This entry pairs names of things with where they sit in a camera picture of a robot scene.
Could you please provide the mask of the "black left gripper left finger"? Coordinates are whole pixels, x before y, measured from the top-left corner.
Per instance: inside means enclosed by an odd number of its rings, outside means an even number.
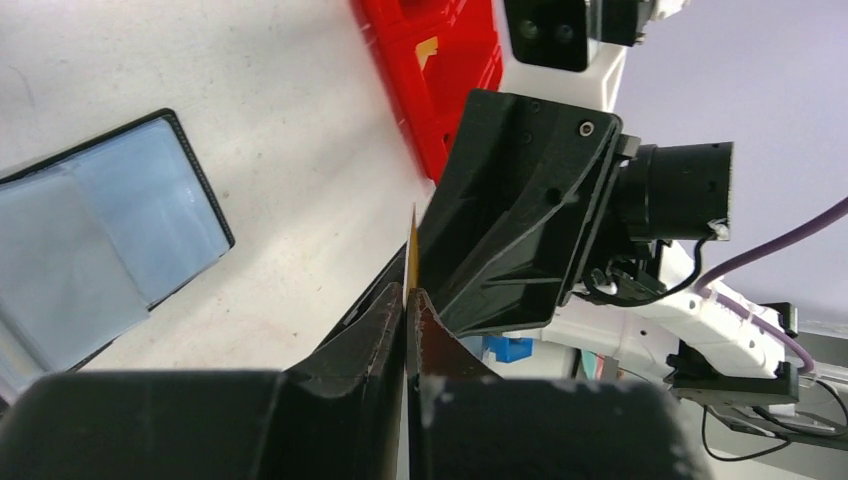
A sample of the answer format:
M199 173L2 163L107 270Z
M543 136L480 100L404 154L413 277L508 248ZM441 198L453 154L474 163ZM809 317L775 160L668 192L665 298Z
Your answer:
M94 371L35 383L1 423L5 479L390 479L405 317L388 285L284 371Z

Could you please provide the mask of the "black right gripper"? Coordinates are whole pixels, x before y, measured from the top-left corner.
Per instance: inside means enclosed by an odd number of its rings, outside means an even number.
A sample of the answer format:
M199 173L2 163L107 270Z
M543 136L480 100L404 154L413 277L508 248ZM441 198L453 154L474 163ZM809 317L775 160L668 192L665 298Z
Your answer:
M622 127L612 113L468 95L418 233L419 283L451 332L539 328L570 294L634 308L694 284L704 245L727 235L734 145L614 157ZM664 280L681 240L695 243L692 264Z

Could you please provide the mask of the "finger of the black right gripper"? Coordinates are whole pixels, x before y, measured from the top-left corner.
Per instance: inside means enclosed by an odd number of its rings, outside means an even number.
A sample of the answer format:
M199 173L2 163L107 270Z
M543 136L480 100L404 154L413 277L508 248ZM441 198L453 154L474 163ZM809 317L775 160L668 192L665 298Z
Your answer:
M378 352L390 344L405 318L402 245L317 346L318 352Z

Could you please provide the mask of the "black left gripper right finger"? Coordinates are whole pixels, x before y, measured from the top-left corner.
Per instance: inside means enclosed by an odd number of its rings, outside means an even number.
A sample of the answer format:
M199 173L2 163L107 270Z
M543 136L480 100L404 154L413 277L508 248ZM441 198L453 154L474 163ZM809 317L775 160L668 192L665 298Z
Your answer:
M708 479L672 397L641 381L498 376L407 299L414 479Z

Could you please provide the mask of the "yellow edged card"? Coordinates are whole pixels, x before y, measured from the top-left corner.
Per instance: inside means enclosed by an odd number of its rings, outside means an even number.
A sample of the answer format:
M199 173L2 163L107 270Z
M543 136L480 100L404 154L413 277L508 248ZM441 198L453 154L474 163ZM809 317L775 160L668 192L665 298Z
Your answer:
M406 260L404 270L404 297L409 298L417 288L419 278L419 241L417 208L412 204L409 234L406 242Z

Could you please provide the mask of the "black leather card holder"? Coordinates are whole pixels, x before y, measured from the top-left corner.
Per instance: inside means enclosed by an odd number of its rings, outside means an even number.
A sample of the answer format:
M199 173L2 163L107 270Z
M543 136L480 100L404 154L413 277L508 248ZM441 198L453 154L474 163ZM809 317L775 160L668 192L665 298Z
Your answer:
M163 108L1 173L1 402L88 363L236 243Z

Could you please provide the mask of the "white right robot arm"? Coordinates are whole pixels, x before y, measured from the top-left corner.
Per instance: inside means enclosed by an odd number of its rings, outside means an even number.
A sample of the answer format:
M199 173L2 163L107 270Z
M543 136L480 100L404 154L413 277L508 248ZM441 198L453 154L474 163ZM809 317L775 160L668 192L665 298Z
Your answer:
M813 359L794 308L723 284L842 218L845 203L713 270L729 235L733 146L660 147L613 113L626 51L662 1L496 1L505 58L532 80L474 89L417 230L413 278L459 336L535 331L652 372L727 426L845 449L847 427L798 411ZM554 72L558 79L539 76Z

